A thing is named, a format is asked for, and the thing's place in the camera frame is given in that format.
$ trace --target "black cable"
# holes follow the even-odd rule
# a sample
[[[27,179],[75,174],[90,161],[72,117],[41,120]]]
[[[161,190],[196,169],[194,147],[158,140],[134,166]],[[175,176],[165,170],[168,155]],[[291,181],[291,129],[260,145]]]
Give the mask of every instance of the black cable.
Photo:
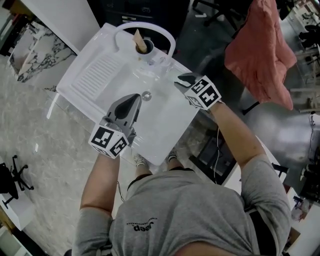
[[[308,151],[308,158],[309,158],[309,155],[310,155],[310,151],[311,151],[311,142],[313,140],[313,136],[314,136],[314,126],[315,126],[315,122],[314,122],[314,119],[313,119],[313,112],[311,112],[309,114],[309,124],[310,124],[310,127],[311,127],[311,136],[310,136],[310,144],[309,144],[309,151]]]
[[[217,147],[217,150],[218,150],[218,156],[216,158],[216,161],[214,163],[212,163],[212,167],[213,167],[213,177],[214,177],[214,183],[217,184],[217,180],[216,180],[216,167],[217,167],[217,163],[218,163],[218,160],[219,158],[221,158],[223,156],[223,153],[222,151],[220,150],[220,147],[219,147],[219,127],[218,127],[218,130],[216,131],[216,147]]]
[[[124,197],[122,196],[122,193],[121,193],[120,183],[119,183],[119,181],[117,181],[116,183],[118,185],[118,190],[119,190],[119,194],[120,194],[121,200],[122,200],[122,202],[125,202]]]

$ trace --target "floor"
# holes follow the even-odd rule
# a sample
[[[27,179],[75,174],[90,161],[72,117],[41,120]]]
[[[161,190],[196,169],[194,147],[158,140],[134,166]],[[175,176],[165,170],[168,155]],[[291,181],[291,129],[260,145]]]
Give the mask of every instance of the floor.
[[[49,255],[63,255],[71,248],[82,191],[97,157],[88,144],[93,123],[55,92],[16,82],[2,56],[0,77],[0,156],[12,165],[12,156],[18,155],[19,165],[29,166],[25,179],[34,186],[27,193],[36,213],[25,231]],[[181,162],[207,179],[188,160],[199,152],[204,136],[205,128],[194,121],[176,146]],[[153,172],[165,169],[165,163],[151,166]],[[123,196],[134,177],[127,148],[120,160]],[[121,203],[117,191],[113,216]]]

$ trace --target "black chair base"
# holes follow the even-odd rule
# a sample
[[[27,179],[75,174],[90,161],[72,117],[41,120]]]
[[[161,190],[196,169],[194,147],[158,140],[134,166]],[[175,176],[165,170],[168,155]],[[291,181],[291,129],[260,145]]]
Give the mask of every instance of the black chair base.
[[[9,170],[7,167],[6,167],[6,164],[3,163],[2,166],[7,169],[8,172],[10,172],[10,174],[8,174],[8,176],[10,177],[10,179],[8,179],[8,182],[11,182],[12,183],[12,189],[11,190],[8,190],[8,191],[5,191],[5,193],[9,193],[11,195],[11,197],[7,200],[7,201],[3,201],[3,204],[4,206],[8,209],[8,204],[13,200],[13,199],[19,199],[19,196],[18,196],[18,191],[16,189],[16,185],[15,185],[15,182],[18,183],[21,191],[24,191],[25,188],[27,188],[28,190],[34,190],[35,188],[33,186],[29,186],[27,185],[27,183],[22,179],[22,173],[25,169],[28,169],[28,165],[24,165],[19,171],[17,170],[17,166],[16,166],[16,161],[15,159],[17,159],[18,156],[17,155],[14,155],[12,157],[12,161],[13,161],[13,170]]]
[[[219,16],[224,15],[225,18],[227,19],[227,21],[233,27],[233,29],[235,31],[237,31],[238,27],[237,27],[235,21],[233,20],[233,18],[235,18],[238,21],[240,21],[242,18],[244,18],[243,15],[237,13],[234,10],[231,10],[228,5],[225,6],[225,5],[222,5],[222,4],[211,3],[211,2],[204,1],[204,0],[194,0],[194,2],[192,4],[192,8],[193,8],[193,10],[195,10],[198,13],[199,13],[199,10],[196,9],[196,6],[197,6],[198,3],[201,3],[203,5],[209,6],[209,7],[213,8],[213,9],[216,9],[218,11],[215,15],[213,15],[211,18],[209,18],[208,20],[206,20],[203,23],[203,25],[205,27],[208,27]]]

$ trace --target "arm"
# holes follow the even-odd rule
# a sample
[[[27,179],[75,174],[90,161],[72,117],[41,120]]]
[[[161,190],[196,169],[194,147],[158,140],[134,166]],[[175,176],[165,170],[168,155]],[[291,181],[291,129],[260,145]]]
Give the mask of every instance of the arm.
[[[241,168],[241,197],[245,206],[258,210],[273,235],[279,255],[291,227],[291,211],[284,186],[259,140],[240,118],[225,104],[214,104],[210,110]]]
[[[120,158],[111,159],[99,154],[85,184],[80,208],[92,207],[111,216],[114,208]]]
[[[72,256],[96,256],[108,243],[120,158],[99,154],[83,190]]]
[[[256,136],[227,105],[216,103],[210,111],[241,170],[255,156],[266,154]]]

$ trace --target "office chair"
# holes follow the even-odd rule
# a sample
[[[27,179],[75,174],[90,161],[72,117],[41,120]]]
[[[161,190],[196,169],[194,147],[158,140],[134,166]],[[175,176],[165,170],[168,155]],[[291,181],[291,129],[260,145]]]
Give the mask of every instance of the office chair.
[[[13,161],[13,170],[9,170],[5,163],[0,164],[0,194],[7,194],[9,193],[11,195],[11,198],[9,198],[7,201],[3,201],[4,206],[8,209],[8,204],[13,199],[19,199],[18,190],[16,187],[16,183],[18,182],[18,185],[21,189],[21,191],[24,191],[25,188],[28,190],[34,190],[33,186],[28,186],[26,182],[22,179],[21,175],[24,171],[24,169],[27,169],[28,166],[24,165],[20,171],[17,170],[15,159],[18,158],[17,155],[14,155],[12,157]]]
[[[218,12],[213,15],[210,19],[206,20],[203,25],[208,27],[212,22],[214,22],[219,16],[224,15],[228,22],[231,24],[235,31],[238,30],[236,23],[233,20],[233,17],[240,21],[241,19],[245,19],[249,6],[252,0],[245,1],[236,1],[236,0],[215,0],[214,3],[207,2],[204,0],[194,0],[192,4],[192,8],[195,11],[198,3],[209,6],[213,9],[216,9]]]

